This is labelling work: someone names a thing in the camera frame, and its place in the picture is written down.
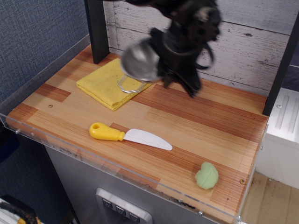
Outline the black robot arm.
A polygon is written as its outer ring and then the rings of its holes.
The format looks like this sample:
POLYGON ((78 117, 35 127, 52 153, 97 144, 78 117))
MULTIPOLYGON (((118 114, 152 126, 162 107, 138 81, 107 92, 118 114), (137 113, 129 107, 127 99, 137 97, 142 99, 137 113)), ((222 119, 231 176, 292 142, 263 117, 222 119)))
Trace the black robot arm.
POLYGON ((150 31, 147 43, 159 57, 158 77, 168 87, 180 83, 194 97, 201 88, 198 70, 206 69, 197 63, 202 49, 211 52, 209 41, 215 41, 221 15, 214 0, 130 0, 139 7, 153 7, 171 20, 167 31, 150 31))

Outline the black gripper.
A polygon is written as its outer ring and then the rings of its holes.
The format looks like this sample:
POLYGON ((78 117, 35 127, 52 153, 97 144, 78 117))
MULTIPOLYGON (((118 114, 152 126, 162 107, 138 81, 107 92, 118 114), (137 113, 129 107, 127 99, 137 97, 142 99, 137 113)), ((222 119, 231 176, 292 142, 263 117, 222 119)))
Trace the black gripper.
POLYGON ((161 30, 153 28, 150 36, 151 46, 159 56, 158 75, 162 78, 164 88, 171 83, 179 83, 190 97, 195 97, 201 88, 197 58, 202 46, 177 52, 171 48, 167 34, 161 30))

